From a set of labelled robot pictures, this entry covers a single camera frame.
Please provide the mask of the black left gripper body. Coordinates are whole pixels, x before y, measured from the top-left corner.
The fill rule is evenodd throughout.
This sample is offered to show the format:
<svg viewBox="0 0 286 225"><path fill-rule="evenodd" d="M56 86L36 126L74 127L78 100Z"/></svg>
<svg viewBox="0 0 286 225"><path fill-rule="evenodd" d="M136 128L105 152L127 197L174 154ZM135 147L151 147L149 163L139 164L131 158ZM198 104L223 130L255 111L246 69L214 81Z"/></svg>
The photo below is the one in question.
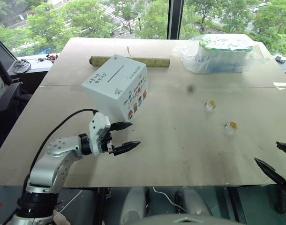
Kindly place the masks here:
<svg viewBox="0 0 286 225"><path fill-rule="evenodd" d="M100 145L102 153L108 152L109 154L114 153L114 146L112 144L112 135L110 131L107 131L106 134L100 138Z"/></svg>

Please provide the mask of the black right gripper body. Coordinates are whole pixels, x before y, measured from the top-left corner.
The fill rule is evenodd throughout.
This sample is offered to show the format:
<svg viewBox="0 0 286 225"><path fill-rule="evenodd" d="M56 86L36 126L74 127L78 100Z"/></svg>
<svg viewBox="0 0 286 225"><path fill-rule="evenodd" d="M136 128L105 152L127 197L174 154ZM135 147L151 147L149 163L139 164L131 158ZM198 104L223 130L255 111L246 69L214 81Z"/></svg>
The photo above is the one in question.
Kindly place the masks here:
<svg viewBox="0 0 286 225"><path fill-rule="evenodd" d="M276 174L275 182L277 184L276 212L278 214L284 214L286 212L286 179Z"/></svg>

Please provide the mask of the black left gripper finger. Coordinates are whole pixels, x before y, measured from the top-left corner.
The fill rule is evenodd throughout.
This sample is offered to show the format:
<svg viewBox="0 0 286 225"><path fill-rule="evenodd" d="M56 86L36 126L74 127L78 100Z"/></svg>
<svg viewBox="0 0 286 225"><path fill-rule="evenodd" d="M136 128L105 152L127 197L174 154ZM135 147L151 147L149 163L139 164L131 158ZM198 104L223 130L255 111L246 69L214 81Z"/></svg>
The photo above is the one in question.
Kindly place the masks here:
<svg viewBox="0 0 286 225"><path fill-rule="evenodd" d="M131 122L125 122L125 121L116 122L110 125L110 131L119 131L119 130L126 129L130 126L132 126Z"/></svg>
<svg viewBox="0 0 286 225"><path fill-rule="evenodd" d="M114 147L112 146L112 153L117 156L123 153L126 153L128 151L131 151L133 148L138 146L141 142L140 141L130 141L122 144L121 146Z"/></svg>

